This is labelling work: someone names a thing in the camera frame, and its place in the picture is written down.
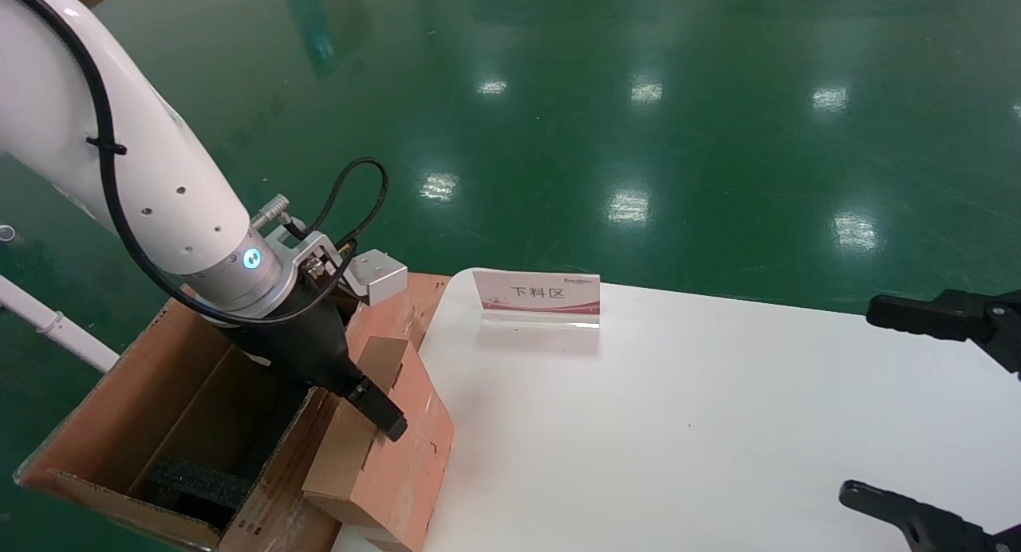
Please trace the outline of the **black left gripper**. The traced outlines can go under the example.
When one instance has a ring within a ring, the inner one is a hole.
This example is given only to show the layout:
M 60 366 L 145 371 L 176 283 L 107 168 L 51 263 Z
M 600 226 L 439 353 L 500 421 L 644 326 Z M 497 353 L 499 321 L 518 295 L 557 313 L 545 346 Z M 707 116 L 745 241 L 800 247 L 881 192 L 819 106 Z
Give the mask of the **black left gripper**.
M 404 412 L 350 358 L 344 318 L 329 300 L 292 321 L 268 328 L 231 328 L 230 341 L 288 380 L 321 386 L 347 398 L 391 442 L 408 429 Z

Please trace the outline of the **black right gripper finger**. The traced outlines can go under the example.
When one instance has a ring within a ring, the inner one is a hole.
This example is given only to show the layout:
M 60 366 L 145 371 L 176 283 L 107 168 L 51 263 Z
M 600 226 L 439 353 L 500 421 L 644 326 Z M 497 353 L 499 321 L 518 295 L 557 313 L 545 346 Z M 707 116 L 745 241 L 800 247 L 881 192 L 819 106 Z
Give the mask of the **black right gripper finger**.
M 986 295 L 945 290 L 931 301 L 875 295 L 865 319 L 871 327 L 973 341 L 1007 373 L 1020 374 L 1020 290 Z
M 846 480 L 839 502 L 861 515 L 896 526 L 912 551 L 1019 551 L 1020 526 L 991 534 L 949 510 Z

